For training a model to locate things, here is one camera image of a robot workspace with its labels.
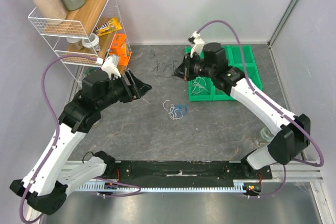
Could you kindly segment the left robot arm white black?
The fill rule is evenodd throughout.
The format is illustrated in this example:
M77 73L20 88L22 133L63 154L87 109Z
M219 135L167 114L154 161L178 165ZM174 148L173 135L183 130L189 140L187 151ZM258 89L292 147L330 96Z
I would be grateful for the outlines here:
M11 183L11 191L33 209L52 215L84 183L99 176L111 178L116 160L104 151L94 153L91 159L66 174L60 172L74 148L101 119L101 111L117 102L140 99L151 89L151 85L136 78L130 70L118 78L103 70L87 75L81 90L64 107L42 156L29 174Z

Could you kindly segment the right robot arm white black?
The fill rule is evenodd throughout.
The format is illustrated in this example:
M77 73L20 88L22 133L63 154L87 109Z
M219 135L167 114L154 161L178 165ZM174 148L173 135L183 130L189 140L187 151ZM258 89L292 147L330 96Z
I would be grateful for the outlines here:
M174 75L185 81L210 78L217 89L252 111L273 135L267 146L244 157L240 172L245 178L254 178L261 168L273 163L288 164L310 145L302 132L310 130L306 115L296 116L261 92L243 71L228 64L226 51L219 43L206 44L203 53L203 58L195 51L186 53Z

